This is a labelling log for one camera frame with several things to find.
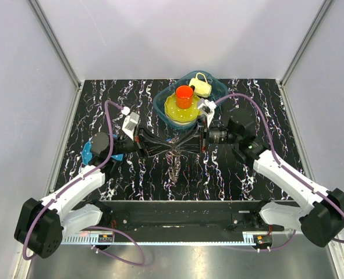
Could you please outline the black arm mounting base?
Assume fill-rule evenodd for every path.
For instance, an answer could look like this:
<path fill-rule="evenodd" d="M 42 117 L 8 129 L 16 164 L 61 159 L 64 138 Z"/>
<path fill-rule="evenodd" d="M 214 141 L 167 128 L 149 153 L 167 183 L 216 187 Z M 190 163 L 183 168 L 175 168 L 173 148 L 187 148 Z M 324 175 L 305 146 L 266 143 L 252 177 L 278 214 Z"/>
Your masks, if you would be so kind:
<path fill-rule="evenodd" d="M 218 227 L 223 230 L 282 231 L 260 218 L 259 201 L 82 201 L 103 212 L 99 225 L 121 231 L 139 228 Z"/>

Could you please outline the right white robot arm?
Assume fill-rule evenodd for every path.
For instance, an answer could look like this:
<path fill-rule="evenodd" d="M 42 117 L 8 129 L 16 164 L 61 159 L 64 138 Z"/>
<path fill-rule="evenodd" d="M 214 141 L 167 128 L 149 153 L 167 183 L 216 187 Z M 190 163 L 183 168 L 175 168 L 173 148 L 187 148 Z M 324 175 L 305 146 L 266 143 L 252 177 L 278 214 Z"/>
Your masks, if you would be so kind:
<path fill-rule="evenodd" d="M 297 203 L 294 207 L 264 202 L 250 215 L 251 226 L 259 231 L 269 225 L 291 228 L 301 231 L 314 245 L 325 247 L 344 228 L 344 192 L 338 188 L 330 191 L 299 173 L 272 153 L 269 145 L 256 137 L 253 127 L 252 121 L 233 119 L 225 126 L 208 127 L 206 119 L 200 119 L 175 148 L 200 153 L 211 144 L 231 145 L 237 161 L 271 180 Z"/>

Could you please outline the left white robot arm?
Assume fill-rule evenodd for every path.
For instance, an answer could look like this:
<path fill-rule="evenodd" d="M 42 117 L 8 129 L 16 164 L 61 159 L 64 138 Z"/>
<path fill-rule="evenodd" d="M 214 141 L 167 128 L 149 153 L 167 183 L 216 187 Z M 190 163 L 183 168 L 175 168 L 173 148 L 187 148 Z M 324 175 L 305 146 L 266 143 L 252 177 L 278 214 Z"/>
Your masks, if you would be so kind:
<path fill-rule="evenodd" d="M 23 204 L 14 233 L 15 240 L 23 245 L 23 259 L 35 256 L 45 259 L 64 238 L 87 227 L 105 230 L 110 226 L 110 214 L 99 205 L 88 204 L 77 210 L 74 207 L 108 181 L 116 163 L 113 156 L 140 152 L 152 157 L 172 148 L 170 142 L 143 128 L 137 128 L 132 136 L 117 138 L 112 133 L 96 133 L 87 151 L 91 159 L 76 177 L 46 197 L 30 198 Z"/>

